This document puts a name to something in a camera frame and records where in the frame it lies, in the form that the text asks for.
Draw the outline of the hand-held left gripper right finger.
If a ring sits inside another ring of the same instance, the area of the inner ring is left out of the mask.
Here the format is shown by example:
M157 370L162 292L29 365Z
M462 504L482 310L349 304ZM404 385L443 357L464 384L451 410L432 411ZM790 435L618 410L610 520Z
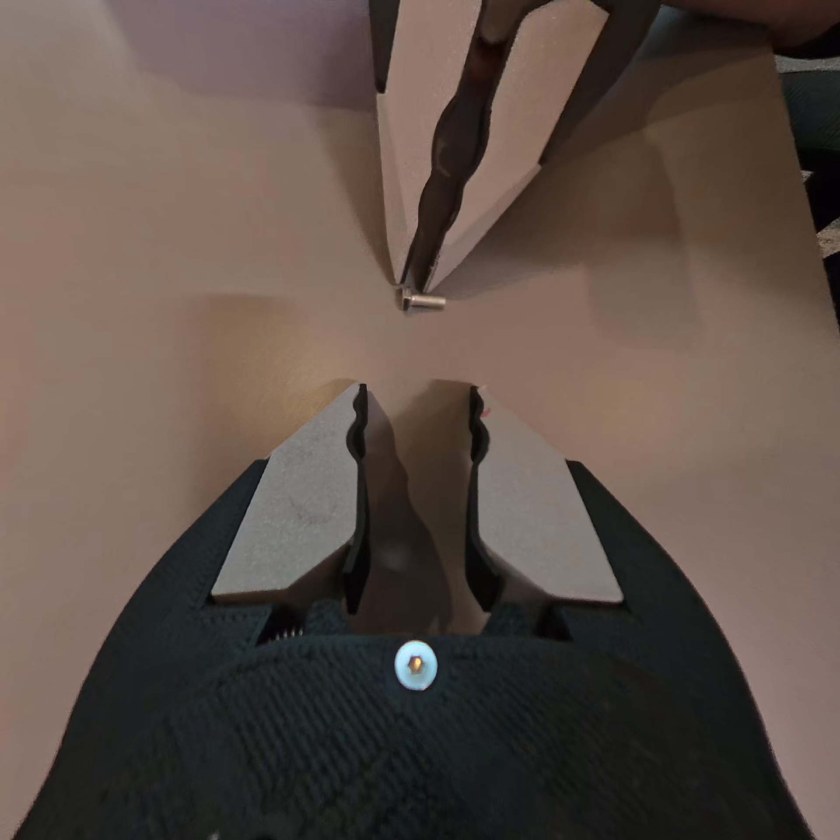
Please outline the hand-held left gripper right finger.
M465 578L481 610L618 606L623 593L569 462L484 387L469 390Z

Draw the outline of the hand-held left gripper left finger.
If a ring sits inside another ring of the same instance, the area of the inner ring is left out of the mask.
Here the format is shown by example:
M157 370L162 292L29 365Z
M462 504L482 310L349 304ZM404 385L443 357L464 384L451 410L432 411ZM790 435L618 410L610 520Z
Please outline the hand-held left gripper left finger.
M332 597L358 612L370 574L368 397L365 384L352 384L270 454L215 602L302 609Z

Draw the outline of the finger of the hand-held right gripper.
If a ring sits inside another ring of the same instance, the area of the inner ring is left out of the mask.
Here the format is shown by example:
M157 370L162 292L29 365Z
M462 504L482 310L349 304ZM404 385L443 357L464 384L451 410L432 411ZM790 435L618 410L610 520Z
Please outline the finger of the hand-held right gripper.
M434 222L421 220L434 135L452 101L481 1L375 2L376 118L385 229L396 283L423 289L434 266Z
M609 17L588 1L547 2L524 15L490 102L484 153L465 184L426 291L463 262L538 173L543 150Z

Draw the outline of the black mesh office chair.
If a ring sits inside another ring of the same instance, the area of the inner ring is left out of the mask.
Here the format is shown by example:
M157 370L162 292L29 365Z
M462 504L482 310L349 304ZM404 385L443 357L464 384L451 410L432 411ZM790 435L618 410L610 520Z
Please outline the black mesh office chair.
M838 282L839 59L775 57L828 278Z

